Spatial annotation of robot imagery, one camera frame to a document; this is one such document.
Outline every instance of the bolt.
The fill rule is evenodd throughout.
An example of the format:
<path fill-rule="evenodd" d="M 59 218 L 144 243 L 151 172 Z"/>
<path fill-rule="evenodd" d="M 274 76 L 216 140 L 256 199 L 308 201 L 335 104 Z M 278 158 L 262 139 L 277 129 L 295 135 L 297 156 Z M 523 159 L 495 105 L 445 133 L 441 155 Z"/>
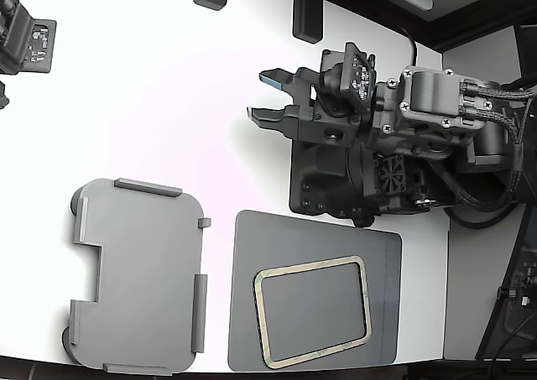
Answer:
<path fill-rule="evenodd" d="M 397 88 L 397 81 L 396 81 L 394 78 L 390 78 L 390 79 L 386 82 L 386 86 L 387 86 L 389 89 L 395 89 L 395 88 Z"/>

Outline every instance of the black machine frame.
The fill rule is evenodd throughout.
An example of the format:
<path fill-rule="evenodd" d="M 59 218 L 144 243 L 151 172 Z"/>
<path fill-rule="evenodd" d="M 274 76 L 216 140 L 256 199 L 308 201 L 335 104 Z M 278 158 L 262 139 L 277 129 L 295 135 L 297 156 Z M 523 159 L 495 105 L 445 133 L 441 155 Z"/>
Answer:
<path fill-rule="evenodd" d="M 227 0 L 194 0 L 222 9 Z M 389 0 L 326 0 L 396 32 L 406 29 L 419 43 L 443 53 L 528 19 L 537 20 L 535 0 L 479 0 L 432 22 Z M 293 35 L 309 43 L 322 39 L 323 0 L 294 0 Z"/>

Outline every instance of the black cable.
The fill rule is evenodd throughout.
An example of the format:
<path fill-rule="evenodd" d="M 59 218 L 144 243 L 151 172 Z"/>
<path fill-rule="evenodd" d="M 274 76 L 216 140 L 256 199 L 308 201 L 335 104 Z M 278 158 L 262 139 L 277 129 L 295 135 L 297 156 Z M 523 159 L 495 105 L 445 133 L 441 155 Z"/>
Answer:
<path fill-rule="evenodd" d="M 522 137 L 524 136 L 524 126 L 526 125 L 526 120 L 528 119 L 529 109 L 531 108 L 531 102 L 533 99 L 529 99 L 526 104 L 526 109 L 524 110 L 524 115 L 522 116 L 522 122 L 520 123 L 519 137 L 517 138 L 517 143 L 522 142 Z"/>
<path fill-rule="evenodd" d="M 480 230 L 480 229 L 487 229 L 488 227 L 492 227 L 494 225 L 497 225 L 499 222 L 503 221 L 505 218 L 507 218 L 511 212 L 515 210 L 515 208 L 519 206 L 518 203 L 510 204 L 507 208 L 505 208 L 503 211 L 501 211 L 499 214 L 497 214 L 494 218 L 489 219 L 488 221 L 484 222 L 469 222 L 465 221 L 461 217 L 459 217 L 454 211 L 453 208 L 444 208 L 444 212 L 446 215 L 448 215 L 454 222 L 461 225 L 462 227 L 465 227 L 467 229 L 473 229 L 473 230 Z"/>
<path fill-rule="evenodd" d="M 412 57 L 410 59 L 410 64 L 416 67 L 416 63 L 418 62 L 418 45 L 416 44 L 416 41 L 412 38 L 408 30 L 406 30 L 402 26 L 398 26 L 398 28 L 409 39 L 410 44 L 412 45 Z"/>
<path fill-rule="evenodd" d="M 475 90 L 480 96 L 489 97 L 492 99 L 502 99 L 505 101 L 524 101 L 535 96 L 533 88 L 530 88 L 526 91 L 503 91 L 499 89 L 476 86 Z"/>
<path fill-rule="evenodd" d="M 502 89 L 505 91 L 514 91 L 520 88 L 527 88 L 537 84 L 537 74 L 530 74 L 524 78 L 518 78 L 509 84 L 503 84 Z"/>
<path fill-rule="evenodd" d="M 473 372 L 466 372 L 463 374 L 459 374 L 457 377 L 454 377 L 453 380 L 463 380 L 465 378 L 469 378 L 473 375 L 479 375 L 479 374 L 486 374 L 487 372 L 484 369 L 481 370 L 475 370 Z"/>
<path fill-rule="evenodd" d="M 524 328 L 524 326 L 526 324 L 528 324 L 531 321 L 531 319 L 534 318 L 535 313 L 537 313 L 537 309 L 535 308 L 534 302 L 530 301 L 530 303 L 533 306 L 533 312 L 531 313 L 531 315 L 529 315 L 529 317 L 526 320 L 524 320 L 522 322 L 522 324 L 520 324 L 517 328 L 514 329 L 514 331 L 511 334 L 509 334 L 509 336 L 505 339 L 503 344 L 500 345 L 500 347 L 498 348 L 498 350 L 494 354 L 493 359 L 490 361 L 490 366 L 488 367 L 488 371 L 487 371 L 488 378 L 490 380 L 494 380 L 494 365 L 496 364 L 496 361 L 497 361 L 498 357 L 500 356 L 500 353 L 502 353 L 502 351 L 505 348 L 505 346 L 514 338 L 514 336 L 516 336 L 520 332 L 520 330 L 522 330 Z"/>

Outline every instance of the screw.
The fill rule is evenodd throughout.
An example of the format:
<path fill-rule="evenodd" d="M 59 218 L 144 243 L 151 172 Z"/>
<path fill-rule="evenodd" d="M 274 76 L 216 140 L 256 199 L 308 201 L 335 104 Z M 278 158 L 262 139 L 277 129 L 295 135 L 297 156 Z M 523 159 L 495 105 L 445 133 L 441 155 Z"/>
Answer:
<path fill-rule="evenodd" d="M 395 89 L 395 88 L 397 88 L 397 81 L 396 81 L 394 78 L 390 78 L 390 79 L 386 82 L 386 86 L 387 86 L 389 89 Z"/>
<path fill-rule="evenodd" d="M 375 68 L 375 55 L 369 55 L 368 61 L 369 61 L 369 64 L 371 65 L 371 68 Z"/>

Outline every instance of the gray tab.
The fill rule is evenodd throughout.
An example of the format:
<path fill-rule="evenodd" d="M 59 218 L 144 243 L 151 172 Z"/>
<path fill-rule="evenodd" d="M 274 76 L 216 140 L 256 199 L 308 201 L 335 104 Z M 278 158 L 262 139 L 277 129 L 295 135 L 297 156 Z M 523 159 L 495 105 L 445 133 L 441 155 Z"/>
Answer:
<path fill-rule="evenodd" d="M 119 178 L 114 181 L 114 186 L 120 189 L 142 191 L 144 193 L 164 195 L 166 197 L 178 197 L 183 192 L 182 189 L 178 189 L 176 187 L 169 187 L 167 185 L 155 185 L 153 183 L 145 183 L 143 181 L 123 178 Z"/>
<path fill-rule="evenodd" d="M 207 227 L 211 227 L 211 218 L 198 219 L 198 227 L 200 229 L 206 229 Z"/>
<path fill-rule="evenodd" d="M 194 309 L 192 311 L 193 352 L 203 353 L 205 349 L 205 318 L 207 301 L 207 275 L 197 273 L 194 277 Z"/>

